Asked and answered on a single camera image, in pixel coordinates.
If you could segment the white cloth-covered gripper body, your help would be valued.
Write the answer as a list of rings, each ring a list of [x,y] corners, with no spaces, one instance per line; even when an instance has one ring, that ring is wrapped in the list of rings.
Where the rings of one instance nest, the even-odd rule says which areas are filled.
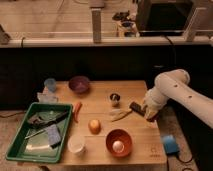
[[[166,97],[158,89],[149,89],[144,97],[145,118],[150,118],[158,113],[166,104]]]

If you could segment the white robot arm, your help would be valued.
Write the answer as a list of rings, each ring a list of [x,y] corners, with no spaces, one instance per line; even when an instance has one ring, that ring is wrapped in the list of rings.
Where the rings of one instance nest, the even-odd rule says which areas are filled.
[[[167,101],[173,99],[213,129],[213,99],[191,89],[189,82],[190,76],[183,69],[158,74],[154,87],[144,96],[145,119],[152,121]]]

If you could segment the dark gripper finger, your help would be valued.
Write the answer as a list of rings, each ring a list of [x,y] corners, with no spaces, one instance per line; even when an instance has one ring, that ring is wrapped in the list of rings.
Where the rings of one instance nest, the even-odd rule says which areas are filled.
[[[156,115],[154,115],[154,116],[152,116],[152,117],[150,117],[150,118],[147,118],[146,120],[147,120],[148,122],[154,122],[157,118],[158,118],[158,114],[156,114]]]

